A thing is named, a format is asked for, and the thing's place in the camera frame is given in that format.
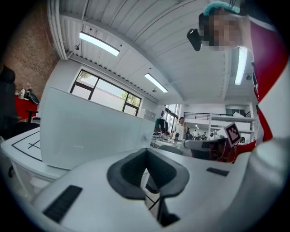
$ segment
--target balcony railing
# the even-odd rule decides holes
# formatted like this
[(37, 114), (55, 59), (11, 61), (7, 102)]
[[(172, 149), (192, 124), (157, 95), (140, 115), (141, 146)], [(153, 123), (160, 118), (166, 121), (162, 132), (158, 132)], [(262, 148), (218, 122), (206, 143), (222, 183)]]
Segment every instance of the balcony railing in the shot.
[[(233, 116), (232, 114), (212, 114), (212, 115)], [(189, 112), (185, 112), (184, 113), (184, 118), (210, 120), (210, 114), (209, 113), (189, 113)]]
[(250, 118), (251, 117), (251, 111), (249, 111), (248, 113), (246, 113), (245, 117), (246, 118)]

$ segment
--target frosted glass partition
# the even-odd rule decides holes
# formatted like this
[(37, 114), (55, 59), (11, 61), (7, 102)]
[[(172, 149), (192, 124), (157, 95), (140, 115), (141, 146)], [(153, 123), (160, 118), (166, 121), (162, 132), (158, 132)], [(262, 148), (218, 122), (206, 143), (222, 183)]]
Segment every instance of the frosted glass partition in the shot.
[(88, 160), (149, 147), (154, 125), (50, 87), (40, 124), (42, 160), (72, 169)]

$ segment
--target black line marking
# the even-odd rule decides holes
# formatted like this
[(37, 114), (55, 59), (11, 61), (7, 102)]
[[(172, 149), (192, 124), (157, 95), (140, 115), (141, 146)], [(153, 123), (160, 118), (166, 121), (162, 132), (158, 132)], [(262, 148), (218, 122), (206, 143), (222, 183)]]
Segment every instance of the black line marking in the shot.
[(157, 199), (157, 201), (154, 202), (154, 204), (149, 208), (149, 210), (151, 210), (156, 204), (157, 202), (159, 202), (160, 198)]
[(32, 135), (35, 135), (36, 133), (39, 133), (39, 132), (40, 132), (40, 131), (37, 131), (37, 132), (35, 132), (35, 133), (33, 133), (33, 134), (30, 134), (29, 136), (27, 136), (27, 137), (25, 137), (25, 138), (23, 138), (23, 139), (20, 139), (19, 141), (15, 142), (15, 143), (12, 144), (11, 146), (13, 146), (14, 148), (16, 148), (18, 151), (22, 152), (23, 154), (26, 154), (26, 155), (28, 155), (29, 157), (31, 157), (31, 158), (33, 158), (33, 159), (36, 159), (36, 160), (38, 160), (38, 161), (40, 161), (40, 162), (42, 162), (41, 159), (37, 159), (37, 158), (35, 158), (35, 157), (33, 157), (33, 156), (27, 154), (26, 152), (20, 150), (19, 148), (15, 147), (15, 144), (19, 143), (20, 141), (22, 141), (22, 140), (24, 140), (24, 139), (26, 139), (26, 138), (28, 138), (28, 137), (30, 137), (30, 136), (32, 136)]
[(27, 137), (23, 138), (23, 139), (20, 139), (19, 141), (17, 141), (17, 142), (15, 142), (14, 144), (12, 144), (12, 146), (13, 146), (13, 145), (15, 145), (15, 144), (17, 144), (17, 143), (19, 143), (20, 141), (22, 141), (22, 140), (24, 140), (24, 139), (28, 138), (28, 137), (30, 137), (30, 136), (32, 136), (32, 135), (34, 135), (34, 134), (38, 133), (38, 132), (40, 132), (40, 131), (37, 131), (37, 132), (35, 132), (35, 133), (33, 133), (33, 134), (31, 134), (31, 135), (29, 135), (29, 136), (27, 136)]
[(34, 144), (31, 144), (31, 143), (28, 143), (28, 144), (31, 145), (30, 147), (37, 147), (38, 149), (40, 149), (40, 147), (35, 146)]
[[(146, 197), (148, 197), (148, 196), (146, 195)], [(155, 203), (155, 201), (153, 201), (150, 197), (148, 197), (148, 199), (149, 199), (150, 201), (152, 201), (153, 203)]]
[(33, 144), (31, 144), (31, 143), (28, 143), (28, 144), (30, 144), (30, 145), (31, 145), (30, 147), (32, 147), (32, 146), (34, 146), (34, 147), (37, 147), (37, 146), (35, 146), (35, 144), (37, 144), (39, 141), (40, 141), (40, 140), (38, 140), (36, 143), (33, 143)]
[(30, 156), (31, 158), (33, 158), (33, 159), (36, 159), (36, 160), (38, 160), (38, 161), (41, 161), (41, 162), (42, 162), (42, 160), (41, 160), (41, 159), (37, 159), (37, 158), (35, 158), (35, 157), (33, 157), (33, 156), (31, 156), (31, 155), (29, 155), (29, 154), (25, 153), (24, 151), (20, 150), (19, 148), (15, 147), (14, 145), (12, 145), (12, 146), (13, 146), (14, 148), (16, 148), (18, 151), (21, 151), (23, 154), (26, 154), (26, 155)]

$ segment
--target black vent slot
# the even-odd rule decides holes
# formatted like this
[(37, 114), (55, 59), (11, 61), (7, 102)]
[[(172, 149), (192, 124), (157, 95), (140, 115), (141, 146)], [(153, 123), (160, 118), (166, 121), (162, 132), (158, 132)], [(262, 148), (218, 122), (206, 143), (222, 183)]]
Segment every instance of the black vent slot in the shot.
[(58, 198), (43, 212), (45, 216), (59, 223), (74, 201), (81, 193), (82, 188), (78, 186), (68, 186)]

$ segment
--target ceiling light fixture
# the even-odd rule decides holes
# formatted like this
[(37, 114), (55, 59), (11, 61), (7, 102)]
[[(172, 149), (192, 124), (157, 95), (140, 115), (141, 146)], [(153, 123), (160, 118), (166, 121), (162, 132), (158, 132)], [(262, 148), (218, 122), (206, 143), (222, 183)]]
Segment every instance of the ceiling light fixture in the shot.
[(106, 50), (107, 52), (113, 54), (114, 56), (117, 56), (119, 54), (119, 50), (117, 50), (116, 48), (112, 47), (111, 45), (107, 44), (106, 42), (96, 38), (96, 37), (93, 37), (87, 33), (84, 33), (84, 32), (80, 32), (80, 35), (79, 37), (83, 40), (86, 40), (104, 50)]
[(240, 47), (239, 64), (237, 67), (237, 76), (235, 80), (235, 85), (240, 85), (242, 82), (245, 68), (246, 68), (247, 56), (248, 56), (248, 49), (246, 49), (245, 47)]
[(151, 81), (153, 84), (155, 84), (162, 92), (168, 92), (167, 89), (165, 89), (158, 81), (155, 80), (153, 76), (151, 76), (149, 73), (144, 75), (149, 81)]

